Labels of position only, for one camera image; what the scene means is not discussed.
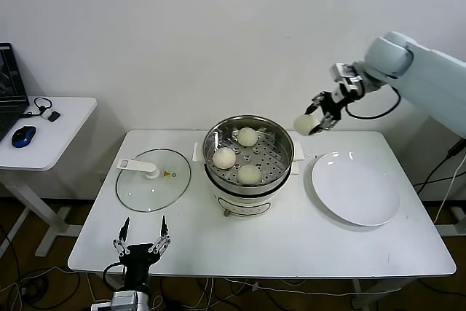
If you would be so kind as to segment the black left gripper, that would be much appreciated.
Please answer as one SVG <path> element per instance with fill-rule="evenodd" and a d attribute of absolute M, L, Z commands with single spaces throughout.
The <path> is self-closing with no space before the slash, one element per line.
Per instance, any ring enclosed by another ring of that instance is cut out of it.
<path fill-rule="evenodd" d="M 125 279 L 120 290 L 148 291 L 150 267 L 160 260 L 160 254 L 163 254 L 171 243 L 166 219 L 165 216 L 162 217 L 160 237 L 153 245 L 144 243 L 127 247 L 129 225 L 130 218 L 127 217 L 120 228 L 118 237 L 113 240 L 113 245 L 119 255 L 119 262 L 126 268 Z"/>

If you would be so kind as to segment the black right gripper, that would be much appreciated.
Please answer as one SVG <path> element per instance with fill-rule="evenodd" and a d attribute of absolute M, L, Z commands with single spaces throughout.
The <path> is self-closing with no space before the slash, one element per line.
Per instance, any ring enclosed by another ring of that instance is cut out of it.
<path fill-rule="evenodd" d="M 321 109 L 324 117 L 317 119 L 312 115 L 312 127 L 309 135 L 333 129 L 341 120 L 341 110 L 350 103 L 360 100 L 364 95 L 365 92 L 362 90 L 348 90 L 346 87 L 337 87 L 333 92 L 322 91 L 318 93 L 312 98 L 312 102 L 304 113 L 313 114 Z"/>

